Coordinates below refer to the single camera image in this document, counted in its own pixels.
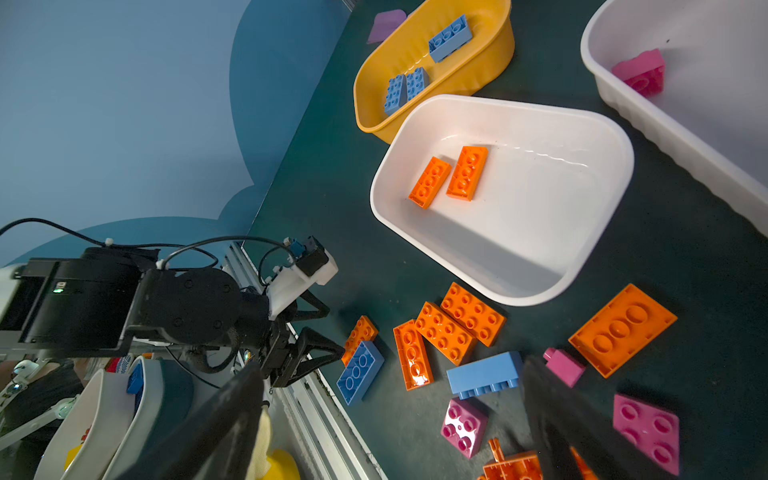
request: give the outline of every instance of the orange plate brick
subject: orange plate brick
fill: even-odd
[[[435,195],[437,195],[437,190],[440,190],[440,187],[445,183],[445,179],[448,178],[450,173],[450,164],[437,157],[432,157],[408,198],[421,208],[429,208],[432,200],[435,199]]]
[[[675,320],[630,283],[568,341],[608,378]]]
[[[424,303],[415,325],[419,333],[456,366],[462,364],[478,342],[463,326],[432,302]]]
[[[523,452],[511,458],[504,458],[502,449],[498,446],[498,439],[488,440],[488,443],[491,444],[495,462],[483,466],[485,475],[478,480],[542,480],[541,465],[536,452]],[[598,480],[572,447],[571,451],[584,480]]]
[[[488,158],[488,148],[464,147],[458,156],[451,183],[445,192],[449,197],[472,201],[480,181],[480,174]]]
[[[376,338],[379,335],[379,330],[373,326],[373,323],[367,316],[363,315],[357,321],[355,329],[349,334],[349,338],[344,342],[344,356],[341,357],[341,361],[344,366],[349,365],[349,361],[352,359],[352,355],[355,354],[355,350],[360,346],[360,342],[368,342]]]
[[[440,304],[485,346],[493,346],[507,317],[485,305],[457,283],[452,283]]]
[[[406,381],[406,390],[411,391],[420,386],[428,385],[434,380],[432,368],[427,360],[424,340],[416,329],[415,320],[396,326],[395,343],[397,354],[400,356],[402,377]]]

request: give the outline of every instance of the purple plastic object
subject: purple plastic object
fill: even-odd
[[[614,397],[614,428],[661,468],[680,474],[677,415],[628,396]]]
[[[587,369],[574,360],[572,356],[559,349],[548,348],[544,352],[544,358],[547,359],[547,367],[560,377],[565,385],[571,388],[574,388],[576,382],[581,378],[581,374]]]
[[[664,90],[665,68],[664,57],[657,48],[616,64],[611,73],[647,98]]]
[[[381,12],[373,19],[373,28],[371,35],[368,35],[368,43],[385,41],[400,24],[406,20],[406,13],[403,10],[391,10]]]
[[[488,417],[466,400],[451,399],[441,433],[466,458],[471,458],[480,449],[487,423]]]

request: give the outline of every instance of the light blue wall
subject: light blue wall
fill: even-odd
[[[248,3],[0,0],[0,225],[245,234],[349,16],[340,0]],[[16,227],[0,265],[82,251],[56,237]]]

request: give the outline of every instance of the table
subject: table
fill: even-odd
[[[681,478],[765,475],[768,239],[598,97],[594,78],[581,63],[579,41],[601,3],[514,2],[515,56],[476,95],[607,115],[634,146],[632,181],[573,284],[537,306],[491,303],[509,320],[496,345],[478,345],[472,358],[508,350],[540,356],[549,346],[577,355],[568,337],[634,283],[679,320],[609,379],[589,366],[576,390],[608,419],[616,392],[675,411],[681,422]],[[426,300],[439,302],[457,279],[373,216],[369,189],[388,145],[358,129],[353,106],[356,73],[375,47],[366,45],[373,17],[394,8],[410,12],[418,4],[358,4],[251,234],[280,239],[311,234],[336,258],[339,273],[328,285],[312,288],[332,312],[307,326],[339,344],[360,315],[379,327],[376,346],[385,364],[362,403],[347,412],[389,478],[477,478],[492,458],[487,443],[467,460],[440,438],[451,397],[445,371],[452,364],[428,346],[435,384],[406,392],[392,334],[393,327],[415,318]],[[264,250],[247,246],[254,261]],[[323,373],[335,383],[342,369],[336,362]],[[486,442],[498,436],[508,454],[531,448],[520,389],[478,400],[490,415]]]

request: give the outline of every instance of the yellow plastic container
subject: yellow plastic container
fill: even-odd
[[[515,53],[509,21],[511,0],[426,0],[367,59],[355,78],[355,117],[360,130],[391,144],[402,122],[427,98],[471,95],[498,77]],[[429,40],[462,15],[472,40],[445,60],[429,56]],[[424,67],[429,86],[387,117],[389,79]]]

